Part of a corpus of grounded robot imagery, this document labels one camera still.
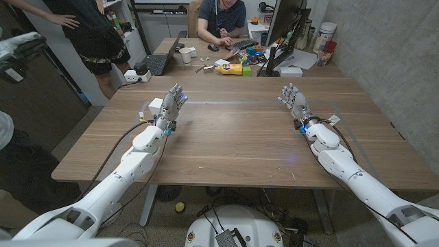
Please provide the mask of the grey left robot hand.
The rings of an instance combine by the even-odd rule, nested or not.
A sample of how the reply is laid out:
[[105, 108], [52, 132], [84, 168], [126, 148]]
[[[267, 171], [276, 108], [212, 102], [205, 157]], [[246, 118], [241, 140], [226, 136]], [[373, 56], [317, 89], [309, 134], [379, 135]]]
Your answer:
[[154, 125], [163, 130], [167, 136], [176, 130], [176, 118], [187, 99], [179, 84], [175, 84], [163, 98]]

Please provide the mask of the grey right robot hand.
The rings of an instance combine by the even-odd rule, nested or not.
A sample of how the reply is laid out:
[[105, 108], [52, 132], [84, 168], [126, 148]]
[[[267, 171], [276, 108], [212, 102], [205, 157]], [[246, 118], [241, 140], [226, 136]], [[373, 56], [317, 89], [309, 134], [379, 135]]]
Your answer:
[[305, 132], [312, 125], [319, 122], [319, 118], [313, 116], [305, 96], [298, 87], [290, 83], [283, 87], [282, 94], [283, 96], [278, 97], [278, 100], [290, 111], [296, 130]]

